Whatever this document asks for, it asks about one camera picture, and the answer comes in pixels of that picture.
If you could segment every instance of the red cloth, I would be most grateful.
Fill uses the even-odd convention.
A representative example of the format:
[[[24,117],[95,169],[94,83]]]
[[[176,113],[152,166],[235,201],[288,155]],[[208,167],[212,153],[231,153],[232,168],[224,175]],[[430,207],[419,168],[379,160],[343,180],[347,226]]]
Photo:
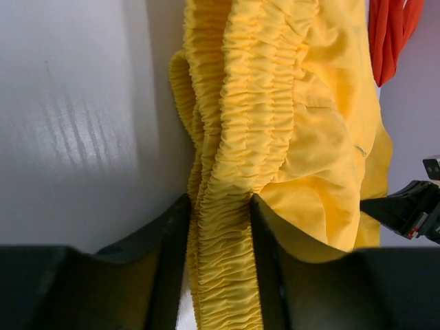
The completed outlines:
[[[400,52],[420,20],[424,0],[370,0],[368,37],[377,86],[388,82],[397,70]]]

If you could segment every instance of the yellow fabric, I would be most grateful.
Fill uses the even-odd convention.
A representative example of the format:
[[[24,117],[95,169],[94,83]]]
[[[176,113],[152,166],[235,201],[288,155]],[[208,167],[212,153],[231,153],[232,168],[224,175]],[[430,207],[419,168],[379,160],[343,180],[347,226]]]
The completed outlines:
[[[379,243],[360,198],[386,194],[359,0],[187,0],[170,64],[195,144],[188,269],[200,329],[262,329],[248,201],[340,250]]]

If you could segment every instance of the cloth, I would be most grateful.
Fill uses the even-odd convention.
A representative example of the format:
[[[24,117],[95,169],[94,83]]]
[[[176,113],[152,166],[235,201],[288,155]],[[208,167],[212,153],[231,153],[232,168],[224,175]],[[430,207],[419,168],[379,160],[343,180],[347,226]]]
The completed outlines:
[[[262,329],[248,202],[340,250],[379,244],[391,141],[358,0],[187,0],[170,64],[195,144],[188,271],[199,329]]]
[[[399,55],[416,30],[424,0],[370,0],[368,34],[377,86],[397,71]]]

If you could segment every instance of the ruched fabric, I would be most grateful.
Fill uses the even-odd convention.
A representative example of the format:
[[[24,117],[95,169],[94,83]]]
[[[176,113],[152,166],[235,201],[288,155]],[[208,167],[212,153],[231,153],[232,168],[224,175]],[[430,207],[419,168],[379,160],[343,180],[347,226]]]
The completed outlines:
[[[378,245],[359,202],[386,194],[391,142],[364,4],[187,0],[170,82],[195,145],[188,270],[199,329],[263,328],[252,193],[335,248]]]

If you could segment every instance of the clothing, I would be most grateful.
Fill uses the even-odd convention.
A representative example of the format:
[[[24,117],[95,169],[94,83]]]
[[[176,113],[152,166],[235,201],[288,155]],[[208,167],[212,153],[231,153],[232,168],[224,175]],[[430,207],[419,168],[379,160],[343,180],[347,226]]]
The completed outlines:
[[[335,248],[379,244],[359,203],[386,195],[391,141],[364,2],[187,0],[184,28],[170,82],[195,144],[187,261],[198,327],[262,329],[252,193]]]
[[[424,0],[371,0],[368,34],[377,86],[397,70],[399,55],[416,30]]]

